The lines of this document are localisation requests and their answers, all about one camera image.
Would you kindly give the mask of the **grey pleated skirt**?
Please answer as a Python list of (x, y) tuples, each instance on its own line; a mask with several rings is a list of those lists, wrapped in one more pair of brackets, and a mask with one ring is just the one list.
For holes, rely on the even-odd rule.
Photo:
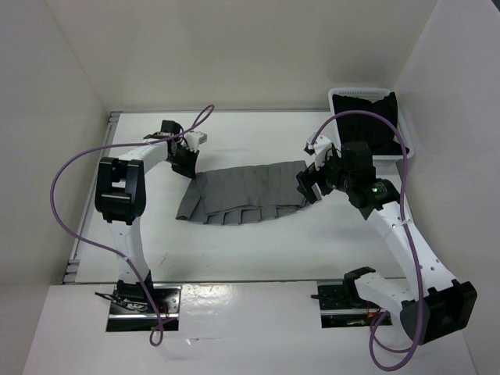
[(242, 225), (274, 220), (304, 209), (296, 175), (305, 161), (238, 166), (200, 172), (191, 181), (176, 219), (210, 225)]

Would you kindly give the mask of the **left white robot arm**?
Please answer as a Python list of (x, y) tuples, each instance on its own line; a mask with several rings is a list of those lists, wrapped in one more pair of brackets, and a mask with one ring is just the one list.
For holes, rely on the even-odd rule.
[(114, 299), (129, 303), (138, 312), (155, 304), (151, 270), (141, 240), (141, 216), (146, 207), (146, 174), (159, 163), (168, 162), (183, 177), (195, 178), (199, 146), (206, 134), (164, 120), (159, 131), (119, 157), (104, 157), (98, 164), (95, 208), (111, 231), (117, 256), (125, 262), (119, 270)]

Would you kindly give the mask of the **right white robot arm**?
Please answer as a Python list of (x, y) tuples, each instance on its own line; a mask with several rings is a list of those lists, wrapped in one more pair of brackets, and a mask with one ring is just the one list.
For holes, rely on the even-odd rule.
[(396, 187), (376, 175), (372, 152), (364, 142), (340, 151), (326, 138), (308, 142), (314, 162), (297, 175), (298, 191), (309, 203), (332, 191), (348, 196), (353, 207), (382, 237), (401, 267), (409, 288), (393, 284), (368, 266), (344, 275), (342, 298), (351, 307), (373, 302), (398, 318), (406, 335), (420, 345), (465, 328), (477, 290), (460, 282), (434, 254), (414, 222), (402, 217)]

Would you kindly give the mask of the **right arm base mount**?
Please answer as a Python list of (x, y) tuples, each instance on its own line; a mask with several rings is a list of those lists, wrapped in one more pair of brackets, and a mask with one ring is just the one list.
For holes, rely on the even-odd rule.
[(319, 304), (323, 329), (368, 327), (384, 312), (372, 302), (351, 302), (339, 280), (318, 283), (317, 291), (310, 298)]

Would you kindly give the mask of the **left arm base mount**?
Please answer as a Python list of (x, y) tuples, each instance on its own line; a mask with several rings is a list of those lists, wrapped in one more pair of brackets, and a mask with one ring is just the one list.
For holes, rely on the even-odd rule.
[[(165, 331), (178, 330), (181, 291), (180, 285), (154, 284), (152, 298)], [(95, 295), (110, 303), (107, 332), (151, 331), (158, 324), (155, 311), (144, 295), (119, 295), (116, 287), (112, 293), (96, 291)]]

